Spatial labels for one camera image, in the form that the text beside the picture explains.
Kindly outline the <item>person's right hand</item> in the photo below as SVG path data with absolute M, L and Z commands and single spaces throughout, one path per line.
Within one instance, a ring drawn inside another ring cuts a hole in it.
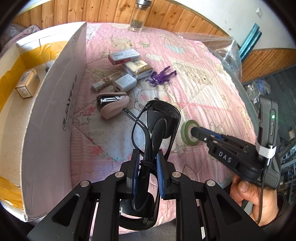
M 260 187 L 245 180 L 241 180 L 236 174 L 234 174 L 232 178 L 230 196 L 240 206 L 243 200 L 253 204 L 250 217 L 257 222 L 259 214 L 261 213 L 261 220 L 258 223 L 259 226 L 265 226 L 271 223 L 279 212 L 276 190 L 264 188 L 263 195 L 261 195 Z

